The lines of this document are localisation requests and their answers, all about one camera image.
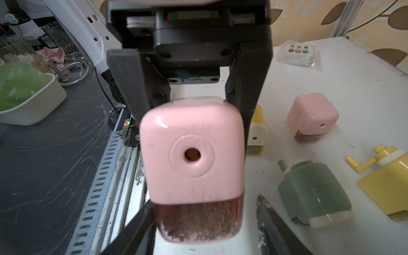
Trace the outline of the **pink shavings tray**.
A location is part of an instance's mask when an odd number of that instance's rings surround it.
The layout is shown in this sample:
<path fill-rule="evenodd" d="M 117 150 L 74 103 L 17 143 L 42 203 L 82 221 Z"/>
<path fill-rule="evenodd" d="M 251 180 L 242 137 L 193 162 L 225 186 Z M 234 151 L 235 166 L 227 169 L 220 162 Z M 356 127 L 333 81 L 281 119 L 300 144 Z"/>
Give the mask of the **pink shavings tray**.
<path fill-rule="evenodd" d="M 220 242 L 236 236 L 243 221 L 244 195 L 211 203 L 153 204 L 164 240 L 177 244 Z"/>

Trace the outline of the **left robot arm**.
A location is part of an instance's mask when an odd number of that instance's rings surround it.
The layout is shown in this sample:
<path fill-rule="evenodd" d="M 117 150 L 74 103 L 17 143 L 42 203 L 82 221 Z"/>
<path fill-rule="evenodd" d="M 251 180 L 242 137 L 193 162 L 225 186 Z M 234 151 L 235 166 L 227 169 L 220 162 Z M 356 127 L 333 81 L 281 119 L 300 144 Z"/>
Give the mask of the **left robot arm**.
<path fill-rule="evenodd" d="M 268 1 L 46 1 L 63 29 L 140 123 L 171 85 L 216 83 L 247 135 L 273 58 Z"/>

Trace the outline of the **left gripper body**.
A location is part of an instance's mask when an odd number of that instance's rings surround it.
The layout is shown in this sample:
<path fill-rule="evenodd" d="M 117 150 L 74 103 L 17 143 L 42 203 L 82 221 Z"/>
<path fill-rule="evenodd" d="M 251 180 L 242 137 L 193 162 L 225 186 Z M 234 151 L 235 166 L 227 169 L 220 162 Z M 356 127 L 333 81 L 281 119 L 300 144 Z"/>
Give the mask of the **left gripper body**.
<path fill-rule="evenodd" d="M 170 82 L 214 82 L 220 68 L 231 67 L 243 51 L 271 42 L 269 9 L 268 1 L 109 1 L 106 21 L 123 48 L 138 50 Z"/>

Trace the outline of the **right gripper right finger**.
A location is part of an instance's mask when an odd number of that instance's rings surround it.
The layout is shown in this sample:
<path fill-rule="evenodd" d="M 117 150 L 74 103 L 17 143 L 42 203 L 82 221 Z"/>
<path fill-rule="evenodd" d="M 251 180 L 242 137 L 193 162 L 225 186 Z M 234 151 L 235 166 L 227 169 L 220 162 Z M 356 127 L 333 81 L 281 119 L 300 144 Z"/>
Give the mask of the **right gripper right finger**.
<path fill-rule="evenodd" d="M 310 255 L 270 203 L 259 195 L 256 201 L 257 226 L 263 255 Z"/>

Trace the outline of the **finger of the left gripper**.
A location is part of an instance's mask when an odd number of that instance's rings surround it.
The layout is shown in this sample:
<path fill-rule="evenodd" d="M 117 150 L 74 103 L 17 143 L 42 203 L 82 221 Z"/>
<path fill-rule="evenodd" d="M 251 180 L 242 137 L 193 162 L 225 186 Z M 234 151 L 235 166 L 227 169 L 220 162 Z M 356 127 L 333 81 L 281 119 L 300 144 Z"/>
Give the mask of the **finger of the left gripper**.
<path fill-rule="evenodd" d="M 271 41 L 242 43 L 229 68 L 225 84 L 226 100 L 240 112 L 244 126 L 244 141 L 249 129 L 271 61 Z"/>
<path fill-rule="evenodd" d="M 148 111 L 170 101 L 168 80 L 137 49 L 108 50 L 106 61 L 137 124 Z"/>

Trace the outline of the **green pencil sharpener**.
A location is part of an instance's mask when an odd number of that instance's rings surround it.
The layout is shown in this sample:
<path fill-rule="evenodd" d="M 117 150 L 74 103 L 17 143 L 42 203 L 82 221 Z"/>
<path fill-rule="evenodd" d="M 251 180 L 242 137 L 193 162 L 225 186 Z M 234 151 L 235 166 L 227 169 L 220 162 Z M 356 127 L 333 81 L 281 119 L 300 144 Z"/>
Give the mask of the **green pencil sharpener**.
<path fill-rule="evenodd" d="M 354 219 L 346 192 L 326 164 L 298 159 L 278 165 L 284 175 L 279 195 L 294 224 L 318 229 Z"/>

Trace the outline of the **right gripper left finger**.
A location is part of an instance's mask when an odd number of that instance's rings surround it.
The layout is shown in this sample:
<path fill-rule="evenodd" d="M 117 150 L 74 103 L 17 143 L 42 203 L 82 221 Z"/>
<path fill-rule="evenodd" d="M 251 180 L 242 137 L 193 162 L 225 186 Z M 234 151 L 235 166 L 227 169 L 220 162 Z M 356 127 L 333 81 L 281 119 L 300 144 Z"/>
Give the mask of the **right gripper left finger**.
<path fill-rule="evenodd" d="M 101 255 L 152 255 L 156 236 L 153 204 L 147 201 Z"/>

